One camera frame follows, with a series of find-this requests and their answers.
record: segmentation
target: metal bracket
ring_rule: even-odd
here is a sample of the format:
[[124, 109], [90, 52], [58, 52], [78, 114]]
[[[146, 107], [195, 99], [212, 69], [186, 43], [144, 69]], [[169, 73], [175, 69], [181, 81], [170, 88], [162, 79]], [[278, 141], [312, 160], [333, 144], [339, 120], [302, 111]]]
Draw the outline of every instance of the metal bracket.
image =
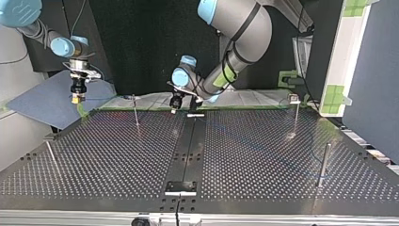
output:
[[197, 196], [197, 182], [168, 182], [166, 196]]

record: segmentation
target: white panel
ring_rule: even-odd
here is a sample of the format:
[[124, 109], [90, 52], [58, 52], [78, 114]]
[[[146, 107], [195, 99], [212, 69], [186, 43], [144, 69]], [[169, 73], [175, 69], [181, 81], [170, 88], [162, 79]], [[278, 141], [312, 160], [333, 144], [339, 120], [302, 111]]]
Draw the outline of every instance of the white panel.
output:
[[[327, 86], [344, 86], [343, 95], [347, 96], [352, 84], [356, 64], [358, 62], [364, 30], [370, 14], [370, 6], [366, 7], [362, 17], [342, 17], [335, 40], [331, 61], [327, 72], [321, 106], [324, 104]], [[345, 105], [341, 105], [338, 114], [321, 114], [324, 117], [342, 117]]]
[[0, 25], [0, 103], [19, 96], [44, 80], [42, 73], [33, 72], [29, 56], [18, 63], [3, 64], [25, 55], [21, 34]]
[[35, 87], [44, 80], [42, 73], [34, 73], [22, 35], [15, 29], [0, 25], [0, 170], [25, 153], [38, 147], [50, 126], [30, 120], [4, 109], [7, 101]]
[[13, 113], [0, 120], [0, 171], [40, 146], [50, 126]]

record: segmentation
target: green tape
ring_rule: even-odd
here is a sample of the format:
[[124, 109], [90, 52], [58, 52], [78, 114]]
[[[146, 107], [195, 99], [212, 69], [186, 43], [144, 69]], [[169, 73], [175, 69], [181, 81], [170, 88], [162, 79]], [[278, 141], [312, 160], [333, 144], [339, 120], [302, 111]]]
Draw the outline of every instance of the green tape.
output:
[[76, 110], [79, 113], [80, 117], [85, 118], [86, 116], [88, 116], [88, 112], [85, 110], [85, 108], [83, 107], [82, 104], [78, 104], [76, 105]]
[[322, 113], [338, 114], [343, 104], [344, 86], [327, 86], [326, 96], [324, 98]]
[[347, 0], [344, 17], [361, 17], [363, 16], [364, 9], [367, 6], [367, 0]]
[[[229, 79], [230, 82], [234, 82], [235, 81], [235, 75], [234, 72], [232, 71], [232, 69], [227, 66], [224, 69], [226, 77]], [[226, 80], [225, 75], [223, 74], [223, 72], [219, 75], [219, 77], [215, 80], [214, 82], [214, 86], [215, 87], [219, 87], [219, 88], [223, 88], [224, 86], [226, 86], [227, 84], [229, 84], [229, 81]]]
[[282, 71], [282, 72], [279, 72], [278, 87], [279, 88], [294, 89], [295, 85], [288, 85], [287, 83], [282, 81], [282, 79], [285, 78], [285, 77], [298, 78], [298, 72], [297, 71]]

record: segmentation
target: black cable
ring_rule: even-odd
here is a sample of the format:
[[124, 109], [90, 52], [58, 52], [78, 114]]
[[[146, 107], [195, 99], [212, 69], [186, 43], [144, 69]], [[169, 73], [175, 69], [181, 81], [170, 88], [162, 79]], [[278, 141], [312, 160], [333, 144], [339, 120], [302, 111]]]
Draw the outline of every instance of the black cable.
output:
[[297, 35], [296, 35], [296, 51], [297, 51], [297, 56], [298, 56], [299, 69], [300, 69], [301, 74], [302, 74], [302, 76], [299, 76], [299, 77], [302, 78], [302, 80], [305, 82], [305, 88], [306, 88], [307, 92], [309, 93], [309, 95], [311, 96], [311, 99], [314, 101], [314, 105], [316, 106], [317, 111], [320, 112], [320, 107], [319, 107], [319, 106], [317, 105], [317, 103], [315, 102], [316, 100], [313, 98], [313, 95], [311, 95], [311, 90], [309, 89], [308, 82], [306, 81], [306, 78], [303, 77], [303, 75], [304, 75], [305, 73], [303, 72], [303, 69], [302, 69], [302, 63], [301, 63], [301, 60], [300, 60], [301, 57], [300, 57], [300, 54], [299, 54], [300, 23], [301, 23], [301, 21], [302, 21], [304, 11], [305, 11], [305, 8], [302, 7], [302, 9], [301, 9], [301, 11], [300, 11], [300, 15], [299, 15], [298, 27], [297, 27]]
[[177, 207], [176, 207], [176, 212], [175, 212], [175, 217], [176, 217], [176, 226], [180, 226], [180, 220], [179, 220], [179, 208], [180, 208], [180, 198], [182, 197], [179, 196], [179, 200], [177, 202]]
[[86, 2], [87, 2], [87, 0], [83, 0], [83, 4], [82, 4], [82, 7], [80, 8], [79, 14], [76, 17], [75, 22], [73, 23], [73, 27], [71, 29], [71, 37], [73, 36], [74, 29], [76, 28], [76, 25], [79, 22], [80, 17], [82, 16], [83, 9], [85, 9]]
[[2, 62], [2, 63], [0, 63], [0, 65], [13, 64], [13, 63], [21, 62], [21, 61], [23, 61], [24, 59], [27, 58], [27, 55], [28, 55], [28, 52], [26, 51], [26, 54], [22, 58], [14, 60], [14, 61], [10, 61], [10, 62]]

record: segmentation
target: white wall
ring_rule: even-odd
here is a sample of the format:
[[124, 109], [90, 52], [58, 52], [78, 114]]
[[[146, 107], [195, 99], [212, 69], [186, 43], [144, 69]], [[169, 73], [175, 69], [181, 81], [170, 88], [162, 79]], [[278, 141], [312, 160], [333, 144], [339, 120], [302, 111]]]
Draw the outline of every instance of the white wall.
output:
[[0, 25], [0, 170], [42, 143], [51, 133], [48, 125], [5, 110], [6, 102], [35, 87], [44, 80], [42, 73], [34, 73], [21, 34]]

